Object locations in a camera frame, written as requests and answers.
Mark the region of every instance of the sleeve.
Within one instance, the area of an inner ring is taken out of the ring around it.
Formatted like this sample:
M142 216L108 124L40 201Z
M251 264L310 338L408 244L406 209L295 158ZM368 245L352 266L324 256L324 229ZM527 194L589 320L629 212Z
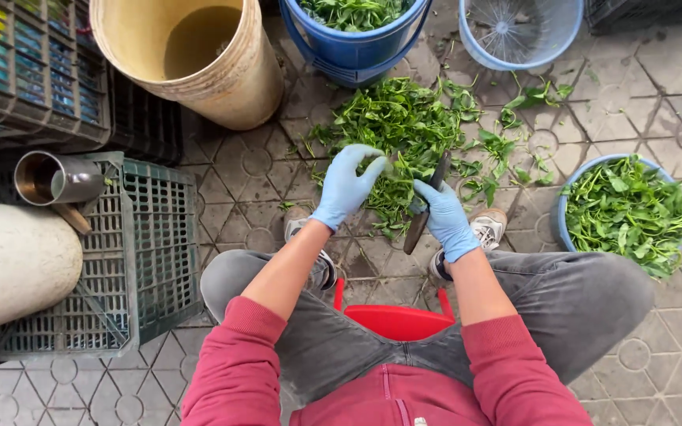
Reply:
M462 327L474 392L494 426L591 426L578 402L546 364L520 315Z
M286 322L245 297L228 303L202 344L181 404L181 426L280 425L274 346Z

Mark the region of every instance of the sneaker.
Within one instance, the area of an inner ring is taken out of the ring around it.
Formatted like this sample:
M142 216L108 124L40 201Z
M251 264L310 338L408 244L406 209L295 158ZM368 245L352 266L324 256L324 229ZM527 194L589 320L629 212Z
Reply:
M309 214L309 211L301 206L289 208L289 211L283 216L283 238L287 243L301 228L304 228L304 226L307 225ZM323 276L323 284L320 285L320 291L325 291L336 284L338 274L336 273L334 262L330 260L330 256L328 256L325 250L320 250L319 257L328 264L328 268L325 270L325 275Z
M498 242L502 239L506 227L507 215L498 208L483 210L470 220L470 228L473 230L475 237L478 237L480 247L486 253L498 247ZM443 262L444 252L443 248L441 248L431 258L431 265L429 267L431 273L444 280L453 281L452 277L446 273Z

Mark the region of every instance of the wooden handle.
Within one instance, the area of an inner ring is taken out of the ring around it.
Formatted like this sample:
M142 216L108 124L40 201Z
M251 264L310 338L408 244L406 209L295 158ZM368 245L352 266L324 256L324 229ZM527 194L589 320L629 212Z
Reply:
M86 218L78 212L78 210L73 207L72 204L52 204L52 208L57 211L57 213L62 216L75 230L77 230L81 235L89 235L93 232L91 225Z

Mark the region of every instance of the green plastic crate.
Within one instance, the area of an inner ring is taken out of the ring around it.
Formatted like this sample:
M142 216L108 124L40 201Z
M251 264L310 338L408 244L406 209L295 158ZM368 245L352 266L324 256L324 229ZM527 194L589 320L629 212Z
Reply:
M194 177L122 152L81 157L112 182L79 206L93 228L82 238L81 278L59 304L0 326L0 361L120 356L203 309ZM13 170L0 163L0 203L25 205Z

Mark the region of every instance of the blue latex glove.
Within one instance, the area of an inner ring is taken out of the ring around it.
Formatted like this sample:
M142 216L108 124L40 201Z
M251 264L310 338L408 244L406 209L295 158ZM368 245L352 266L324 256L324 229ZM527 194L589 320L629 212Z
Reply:
M428 229L441 242L444 258L456 262L465 253L480 247L478 237L468 223L468 217L454 189L446 182L441 182L438 191L422 180L414 180L414 190L428 201L431 216L428 218Z
M362 176L357 176L357 167L365 157L378 158L367 166ZM345 146L328 167L320 205L310 218L336 232L344 218L359 209L387 164L388 159L379 149L362 144Z

